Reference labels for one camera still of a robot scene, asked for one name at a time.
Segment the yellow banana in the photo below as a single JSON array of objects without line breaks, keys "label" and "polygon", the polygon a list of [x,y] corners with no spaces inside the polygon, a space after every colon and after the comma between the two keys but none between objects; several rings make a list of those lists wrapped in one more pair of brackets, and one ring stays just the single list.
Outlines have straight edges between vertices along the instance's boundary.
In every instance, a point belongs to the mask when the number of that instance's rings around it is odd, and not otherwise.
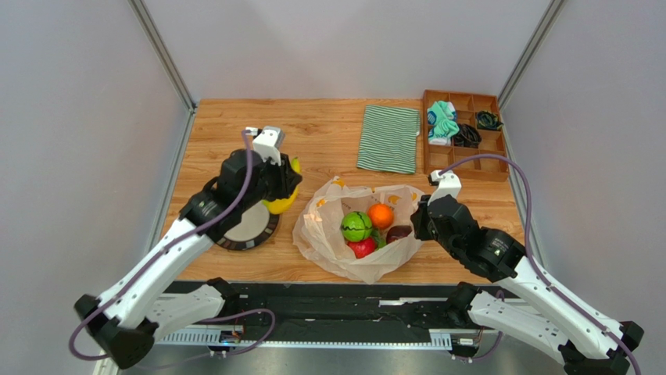
[{"label": "yellow banana", "polygon": [[[297,173],[302,172],[302,168],[298,157],[295,157],[291,161],[291,167]],[[299,186],[296,186],[295,190],[288,198],[276,199],[274,201],[263,200],[262,204],[267,208],[270,214],[281,215],[293,205],[298,196],[298,193],[299,193]]]}]

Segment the dark purple fruit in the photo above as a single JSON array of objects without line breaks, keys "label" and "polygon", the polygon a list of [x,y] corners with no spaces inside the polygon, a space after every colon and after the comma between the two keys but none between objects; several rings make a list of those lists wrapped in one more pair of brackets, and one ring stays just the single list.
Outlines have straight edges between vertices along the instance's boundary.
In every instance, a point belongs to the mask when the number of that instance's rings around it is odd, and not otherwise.
[{"label": "dark purple fruit", "polygon": [[394,241],[406,238],[412,233],[412,231],[413,228],[409,225],[396,225],[391,227],[385,235],[386,243],[391,244]]}]

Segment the orange fruit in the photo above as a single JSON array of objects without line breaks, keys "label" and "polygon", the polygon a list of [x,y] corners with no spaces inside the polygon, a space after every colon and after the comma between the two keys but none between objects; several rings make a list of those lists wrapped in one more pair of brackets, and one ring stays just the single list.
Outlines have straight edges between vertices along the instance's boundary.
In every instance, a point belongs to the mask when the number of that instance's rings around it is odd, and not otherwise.
[{"label": "orange fruit", "polygon": [[386,204],[377,203],[370,206],[367,215],[374,227],[379,230],[389,229],[395,220],[393,209]]}]

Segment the banana print plastic bag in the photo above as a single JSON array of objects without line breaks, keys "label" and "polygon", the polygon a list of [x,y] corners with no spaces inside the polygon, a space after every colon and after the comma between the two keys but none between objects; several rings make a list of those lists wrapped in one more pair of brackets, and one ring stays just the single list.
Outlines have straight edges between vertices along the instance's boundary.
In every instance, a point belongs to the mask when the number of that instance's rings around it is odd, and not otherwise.
[{"label": "banana print plastic bag", "polygon": [[423,245],[414,234],[394,241],[358,259],[341,231],[345,215],[365,212],[373,204],[386,204],[394,213],[395,225],[411,225],[423,191],[405,184],[353,187],[334,177],[317,190],[293,228],[293,243],[301,254],[322,269],[339,277],[373,284],[408,262]]}]

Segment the red apple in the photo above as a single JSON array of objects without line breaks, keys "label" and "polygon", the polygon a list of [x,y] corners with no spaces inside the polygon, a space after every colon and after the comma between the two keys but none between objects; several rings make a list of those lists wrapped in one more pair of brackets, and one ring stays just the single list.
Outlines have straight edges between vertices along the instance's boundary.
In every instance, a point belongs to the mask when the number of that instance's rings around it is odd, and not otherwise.
[{"label": "red apple", "polygon": [[372,237],[362,241],[348,241],[346,244],[353,251],[357,259],[362,259],[377,249],[377,244]]}]

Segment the green striped ball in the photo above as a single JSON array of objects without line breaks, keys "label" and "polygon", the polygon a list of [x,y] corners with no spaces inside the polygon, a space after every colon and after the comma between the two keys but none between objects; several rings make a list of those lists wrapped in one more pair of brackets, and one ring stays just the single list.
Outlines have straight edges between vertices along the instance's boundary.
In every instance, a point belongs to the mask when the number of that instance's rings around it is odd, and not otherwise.
[{"label": "green striped ball", "polygon": [[342,219],[340,230],[347,241],[359,242],[371,236],[373,224],[365,212],[353,211]]}]

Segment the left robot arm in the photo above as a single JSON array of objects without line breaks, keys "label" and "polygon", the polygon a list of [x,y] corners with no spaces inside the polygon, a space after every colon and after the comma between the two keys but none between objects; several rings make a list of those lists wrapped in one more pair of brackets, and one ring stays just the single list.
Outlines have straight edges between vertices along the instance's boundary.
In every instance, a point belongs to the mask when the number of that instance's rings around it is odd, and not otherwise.
[{"label": "left robot arm", "polygon": [[110,358],[125,370],[167,335],[218,317],[233,296],[221,278],[168,302],[158,298],[186,266],[239,225],[248,209],[294,197],[302,180],[298,160],[284,153],[232,152],[145,258],[99,296],[79,297],[74,310],[81,321],[70,335],[70,353],[84,361]]}]

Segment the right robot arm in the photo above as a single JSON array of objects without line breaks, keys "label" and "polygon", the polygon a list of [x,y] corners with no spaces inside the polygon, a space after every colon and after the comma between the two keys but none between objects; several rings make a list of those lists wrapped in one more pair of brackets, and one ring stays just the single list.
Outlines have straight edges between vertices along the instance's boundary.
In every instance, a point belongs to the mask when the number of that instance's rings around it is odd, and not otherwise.
[{"label": "right robot arm", "polygon": [[415,236],[435,241],[473,274],[528,303],[534,313],[508,305],[473,284],[461,282],[448,297],[455,323],[498,330],[547,354],[567,374],[639,373],[634,355],[644,331],[618,322],[582,302],[508,233],[480,227],[467,206],[451,195],[423,196],[411,216]]}]

